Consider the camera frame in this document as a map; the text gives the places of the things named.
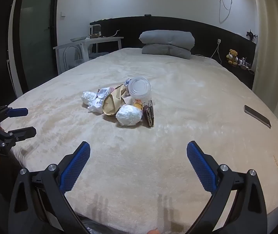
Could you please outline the small white tissue ball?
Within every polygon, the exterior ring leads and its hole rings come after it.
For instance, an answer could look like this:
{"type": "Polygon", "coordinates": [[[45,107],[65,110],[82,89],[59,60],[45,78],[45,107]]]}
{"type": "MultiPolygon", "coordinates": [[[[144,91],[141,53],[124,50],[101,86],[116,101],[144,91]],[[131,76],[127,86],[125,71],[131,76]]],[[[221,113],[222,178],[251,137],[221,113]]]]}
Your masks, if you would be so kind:
{"type": "Polygon", "coordinates": [[[81,96],[81,100],[82,102],[87,105],[87,106],[91,106],[92,102],[97,98],[97,94],[91,91],[85,91],[83,92],[82,96],[81,96]]]}

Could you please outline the white wet wipes pack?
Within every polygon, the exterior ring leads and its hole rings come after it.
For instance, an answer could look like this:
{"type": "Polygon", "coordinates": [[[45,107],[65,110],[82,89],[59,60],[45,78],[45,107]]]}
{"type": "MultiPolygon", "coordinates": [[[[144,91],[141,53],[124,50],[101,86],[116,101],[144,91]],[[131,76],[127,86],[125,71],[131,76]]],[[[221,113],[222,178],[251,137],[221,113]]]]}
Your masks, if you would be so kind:
{"type": "Polygon", "coordinates": [[[104,100],[113,90],[113,87],[106,87],[98,90],[95,100],[93,100],[91,106],[87,108],[88,111],[92,113],[102,114],[104,100]]]}

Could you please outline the brown paper bag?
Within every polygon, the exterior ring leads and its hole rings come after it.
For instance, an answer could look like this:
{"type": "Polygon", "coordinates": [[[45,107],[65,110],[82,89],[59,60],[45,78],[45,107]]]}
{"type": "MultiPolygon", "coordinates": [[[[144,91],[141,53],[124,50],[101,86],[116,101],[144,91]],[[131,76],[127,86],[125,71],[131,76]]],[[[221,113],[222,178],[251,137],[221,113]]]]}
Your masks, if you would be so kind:
{"type": "Polygon", "coordinates": [[[103,113],[107,116],[115,116],[119,109],[125,105],[123,94],[126,92],[124,84],[116,87],[103,102],[103,113]]]}

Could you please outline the large white tissue ball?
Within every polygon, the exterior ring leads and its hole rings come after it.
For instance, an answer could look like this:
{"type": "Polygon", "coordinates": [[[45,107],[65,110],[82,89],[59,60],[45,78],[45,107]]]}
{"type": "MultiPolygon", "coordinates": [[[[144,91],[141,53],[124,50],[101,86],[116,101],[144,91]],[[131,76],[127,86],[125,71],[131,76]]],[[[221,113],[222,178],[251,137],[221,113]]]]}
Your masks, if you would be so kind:
{"type": "Polygon", "coordinates": [[[122,126],[135,126],[142,119],[142,110],[132,105],[123,105],[115,117],[122,126]]]}

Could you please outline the clear plastic jar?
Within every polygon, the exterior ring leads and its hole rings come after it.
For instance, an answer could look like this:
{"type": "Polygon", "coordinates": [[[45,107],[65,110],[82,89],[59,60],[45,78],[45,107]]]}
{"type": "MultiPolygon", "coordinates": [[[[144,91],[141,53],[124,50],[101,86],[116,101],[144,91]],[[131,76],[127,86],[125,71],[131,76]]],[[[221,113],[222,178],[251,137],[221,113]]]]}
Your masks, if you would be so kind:
{"type": "Polygon", "coordinates": [[[132,78],[128,83],[128,91],[135,100],[148,101],[152,99],[152,87],[145,77],[132,78]]]}

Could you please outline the dark brown snack wrapper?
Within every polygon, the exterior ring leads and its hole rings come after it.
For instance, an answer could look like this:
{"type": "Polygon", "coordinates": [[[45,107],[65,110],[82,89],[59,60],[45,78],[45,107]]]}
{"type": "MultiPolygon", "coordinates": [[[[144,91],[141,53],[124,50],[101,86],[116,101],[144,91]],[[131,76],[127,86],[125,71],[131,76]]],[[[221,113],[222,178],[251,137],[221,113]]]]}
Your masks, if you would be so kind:
{"type": "Polygon", "coordinates": [[[154,108],[153,101],[149,100],[143,106],[143,118],[149,127],[154,127],[154,108]]]}

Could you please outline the yellow red snack packet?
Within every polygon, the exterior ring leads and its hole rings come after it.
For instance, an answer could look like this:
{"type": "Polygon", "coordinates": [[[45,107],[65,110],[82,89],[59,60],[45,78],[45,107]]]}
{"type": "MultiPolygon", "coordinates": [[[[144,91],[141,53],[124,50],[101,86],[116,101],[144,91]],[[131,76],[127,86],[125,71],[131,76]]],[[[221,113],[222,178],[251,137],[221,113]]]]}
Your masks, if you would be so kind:
{"type": "Polygon", "coordinates": [[[138,108],[139,110],[143,110],[144,103],[140,99],[134,99],[133,100],[133,106],[138,108]]]}

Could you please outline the dark glass door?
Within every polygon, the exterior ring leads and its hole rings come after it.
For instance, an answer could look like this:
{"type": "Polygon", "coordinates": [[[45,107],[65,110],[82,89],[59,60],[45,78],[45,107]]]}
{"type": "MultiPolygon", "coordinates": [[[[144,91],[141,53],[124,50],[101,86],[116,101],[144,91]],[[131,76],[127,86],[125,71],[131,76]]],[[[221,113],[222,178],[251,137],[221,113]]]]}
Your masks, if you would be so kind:
{"type": "Polygon", "coordinates": [[[57,1],[22,0],[19,35],[26,88],[34,89],[58,75],[57,1]]]}

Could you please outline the white bedside table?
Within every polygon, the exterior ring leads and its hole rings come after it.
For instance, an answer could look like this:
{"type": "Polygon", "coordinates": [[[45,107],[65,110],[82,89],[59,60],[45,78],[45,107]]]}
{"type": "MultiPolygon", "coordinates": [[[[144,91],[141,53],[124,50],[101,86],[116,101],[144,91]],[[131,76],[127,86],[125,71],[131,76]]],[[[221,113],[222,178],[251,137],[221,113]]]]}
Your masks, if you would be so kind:
{"type": "Polygon", "coordinates": [[[117,42],[118,49],[120,50],[122,48],[122,39],[123,37],[99,37],[94,39],[85,38],[83,40],[69,42],[66,44],[58,45],[56,47],[53,47],[53,49],[56,52],[56,61],[57,61],[57,70],[58,75],[62,74],[63,72],[67,71],[67,66],[65,65],[65,62],[63,62],[63,65],[60,63],[60,54],[59,51],[61,49],[66,49],[70,47],[79,47],[79,50],[82,55],[83,63],[89,61],[89,53],[88,53],[88,47],[92,44],[98,45],[99,43],[106,43],[106,42],[117,42]]]}

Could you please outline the white metal chair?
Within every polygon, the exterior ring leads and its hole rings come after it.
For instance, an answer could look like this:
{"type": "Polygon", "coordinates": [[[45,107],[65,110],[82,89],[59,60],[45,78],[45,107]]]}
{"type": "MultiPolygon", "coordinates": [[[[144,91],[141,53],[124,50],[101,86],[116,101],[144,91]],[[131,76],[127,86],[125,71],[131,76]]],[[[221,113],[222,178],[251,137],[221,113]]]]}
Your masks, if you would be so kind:
{"type": "Polygon", "coordinates": [[[83,53],[79,45],[66,47],[62,53],[65,70],[70,70],[83,63],[83,53]]]}

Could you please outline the dark smartphone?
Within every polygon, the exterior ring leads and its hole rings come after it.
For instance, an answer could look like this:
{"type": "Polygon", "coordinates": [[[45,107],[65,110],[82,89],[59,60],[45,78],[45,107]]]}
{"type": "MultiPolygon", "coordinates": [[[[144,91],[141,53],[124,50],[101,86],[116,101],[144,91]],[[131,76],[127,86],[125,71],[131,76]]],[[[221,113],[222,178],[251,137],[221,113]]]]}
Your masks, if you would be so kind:
{"type": "Polygon", "coordinates": [[[265,126],[267,126],[268,128],[271,128],[271,123],[269,121],[269,119],[267,117],[265,117],[264,115],[260,114],[259,112],[255,111],[254,109],[252,109],[251,107],[244,105],[244,112],[250,116],[252,116],[253,118],[257,119],[258,121],[260,121],[261,123],[263,123],[265,126]]]}

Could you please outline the brown teddy bear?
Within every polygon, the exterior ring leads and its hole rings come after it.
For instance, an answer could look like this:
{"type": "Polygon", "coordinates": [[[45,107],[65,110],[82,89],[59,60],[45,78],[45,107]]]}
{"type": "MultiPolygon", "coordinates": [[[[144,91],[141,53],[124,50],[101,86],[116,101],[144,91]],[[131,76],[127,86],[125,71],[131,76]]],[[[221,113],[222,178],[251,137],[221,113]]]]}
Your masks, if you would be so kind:
{"type": "Polygon", "coordinates": [[[232,65],[232,66],[237,66],[238,65],[238,52],[230,49],[229,53],[227,54],[226,58],[227,58],[227,62],[232,65]]]}

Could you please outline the grey pillow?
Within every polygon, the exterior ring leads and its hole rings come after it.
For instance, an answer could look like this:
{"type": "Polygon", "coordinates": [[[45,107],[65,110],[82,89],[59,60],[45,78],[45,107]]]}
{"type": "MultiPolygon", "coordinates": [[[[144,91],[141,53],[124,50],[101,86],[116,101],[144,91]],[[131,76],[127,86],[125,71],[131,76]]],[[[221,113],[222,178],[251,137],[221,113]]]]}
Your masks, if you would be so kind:
{"type": "Polygon", "coordinates": [[[192,33],[185,31],[145,31],[140,35],[139,40],[143,44],[169,44],[189,51],[195,46],[195,38],[192,33]]]}
{"type": "Polygon", "coordinates": [[[189,50],[169,44],[146,44],[142,48],[142,54],[167,55],[188,60],[191,58],[189,50]]]}

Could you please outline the black headboard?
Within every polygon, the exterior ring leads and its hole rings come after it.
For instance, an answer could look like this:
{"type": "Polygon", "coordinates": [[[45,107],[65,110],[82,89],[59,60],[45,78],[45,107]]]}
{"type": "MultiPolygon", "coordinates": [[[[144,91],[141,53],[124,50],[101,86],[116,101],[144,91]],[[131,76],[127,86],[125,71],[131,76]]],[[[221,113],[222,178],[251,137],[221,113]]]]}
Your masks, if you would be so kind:
{"type": "Polygon", "coordinates": [[[211,56],[219,45],[219,57],[223,61],[230,49],[252,63],[256,44],[238,34],[213,25],[188,19],[162,16],[131,16],[102,19],[90,23],[99,24],[102,36],[121,36],[122,47],[139,48],[146,43],[171,44],[191,51],[193,54],[211,56]]]}

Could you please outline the upper grey pillow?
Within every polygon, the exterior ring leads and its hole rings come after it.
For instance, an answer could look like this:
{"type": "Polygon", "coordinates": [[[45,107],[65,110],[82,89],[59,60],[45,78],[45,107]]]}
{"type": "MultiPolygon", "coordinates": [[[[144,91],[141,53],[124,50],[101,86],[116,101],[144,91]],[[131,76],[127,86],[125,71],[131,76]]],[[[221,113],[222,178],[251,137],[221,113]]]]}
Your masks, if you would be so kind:
{"type": "Polygon", "coordinates": [[[195,38],[192,33],[185,31],[145,31],[140,35],[139,40],[143,44],[169,44],[189,51],[195,46],[195,38]]]}

